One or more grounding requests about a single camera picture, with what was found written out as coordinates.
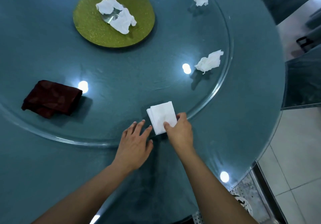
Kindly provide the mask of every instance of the forearm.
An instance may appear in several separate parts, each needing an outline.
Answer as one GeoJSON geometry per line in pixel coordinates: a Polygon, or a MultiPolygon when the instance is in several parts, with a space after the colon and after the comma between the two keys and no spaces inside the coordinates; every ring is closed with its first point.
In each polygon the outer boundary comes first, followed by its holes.
{"type": "Polygon", "coordinates": [[[55,204],[33,224],[89,224],[99,208],[129,172],[112,164],[55,204]]]}
{"type": "Polygon", "coordinates": [[[194,149],[179,155],[206,224],[257,222],[213,175],[194,149]]]}

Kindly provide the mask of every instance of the folded maroon cloth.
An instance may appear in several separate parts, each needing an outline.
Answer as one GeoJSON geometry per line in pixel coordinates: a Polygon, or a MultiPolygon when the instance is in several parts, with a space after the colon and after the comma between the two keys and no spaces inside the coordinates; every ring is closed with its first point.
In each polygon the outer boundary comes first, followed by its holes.
{"type": "Polygon", "coordinates": [[[56,112],[70,115],[78,105],[81,96],[80,89],[41,80],[23,100],[21,109],[29,109],[48,119],[56,112]]]}

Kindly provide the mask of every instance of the person's right arm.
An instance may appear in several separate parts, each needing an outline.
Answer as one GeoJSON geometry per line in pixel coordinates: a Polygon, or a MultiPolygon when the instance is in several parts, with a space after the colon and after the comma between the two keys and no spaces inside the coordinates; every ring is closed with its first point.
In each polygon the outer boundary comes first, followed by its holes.
{"type": "Polygon", "coordinates": [[[175,127],[164,123],[169,141],[181,160],[206,224],[257,224],[200,159],[193,147],[192,126],[186,113],[175,127]]]}

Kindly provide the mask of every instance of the gold round plate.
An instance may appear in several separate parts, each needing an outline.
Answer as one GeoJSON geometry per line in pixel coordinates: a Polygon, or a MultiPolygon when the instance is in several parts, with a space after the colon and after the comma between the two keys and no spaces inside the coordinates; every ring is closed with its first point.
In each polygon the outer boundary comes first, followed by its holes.
{"type": "Polygon", "coordinates": [[[90,42],[111,48],[134,45],[142,41],[153,29],[155,14],[149,0],[117,0],[128,8],[137,21],[122,34],[102,20],[96,4],[102,0],[80,0],[74,10],[73,19],[78,32],[90,42]]]}

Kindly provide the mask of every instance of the crumpled white napkin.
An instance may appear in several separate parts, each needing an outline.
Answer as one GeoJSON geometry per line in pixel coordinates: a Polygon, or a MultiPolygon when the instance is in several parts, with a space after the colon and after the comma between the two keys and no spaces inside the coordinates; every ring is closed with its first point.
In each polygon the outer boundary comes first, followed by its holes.
{"type": "Polygon", "coordinates": [[[147,109],[147,114],[156,135],[165,133],[163,123],[168,122],[171,127],[177,123],[174,107],[171,101],[156,106],[151,106],[147,109]]]}
{"type": "Polygon", "coordinates": [[[195,68],[202,71],[204,74],[206,71],[211,70],[212,68],[216,68],[220,65],[220,56],[222,56],[223,54],[224,52],[222,52],[222,50],[212,52],[210,55],[208,55],[208,58],[202,58],[198,62],[198,64],[195,65],[195,68]]]}
{"type": "Polygon", "coordinates": [[[129,26],[135,26],[137,24],[134,16],[130,14],[128,8],[123,7],[123,5],[116,0],[102,0],[100,3],[96,4],[96,8],[101,14],[111,14],[114,11],[114,8],[119,10],[120,13],[118,18],[116,20],[112,20],[110,25],[122,34],[128,34],[129,26]]]}
{"type": "Polygon", "coordinates": [[[208,0],[194,0],[194,2],[196,2],[196,6],[208,5],[208,0]]]}

